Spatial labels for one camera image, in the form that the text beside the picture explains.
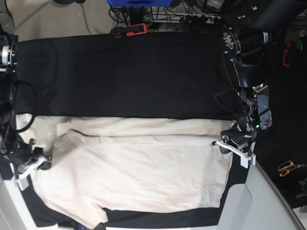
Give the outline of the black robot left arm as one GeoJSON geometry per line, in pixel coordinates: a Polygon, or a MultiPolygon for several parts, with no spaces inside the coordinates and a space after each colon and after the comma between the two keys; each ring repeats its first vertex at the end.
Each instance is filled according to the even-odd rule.
{"type": "Polygon", "coordinates": [[[257,134],[272,126],[265,48],[275,31],[306,8],[305,0],[238,0],[226,15],[221,28],[222,62],[243,115],[213,142],[223,154],[250,160],[257,134]]]}

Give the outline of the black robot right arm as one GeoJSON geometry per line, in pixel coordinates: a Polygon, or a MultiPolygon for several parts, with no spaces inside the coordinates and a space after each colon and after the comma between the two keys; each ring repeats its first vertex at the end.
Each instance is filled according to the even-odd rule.
{"type": "Polygon", "coordinates": [[[30,122],[21,129],[16,129],[15,105],[19,86],[27,86],[35,91],[30,83],[17,80],[16,51],[18,36],[7,2],[0,2],[0,156],[8,161],[13,175],[20,179],[32,170],[48,170],[51,157],[46,156],[42,148],[35,147],[35,140],[25,143],[20,133],[28,130],[35,120],[32,115],[30,122]]]}

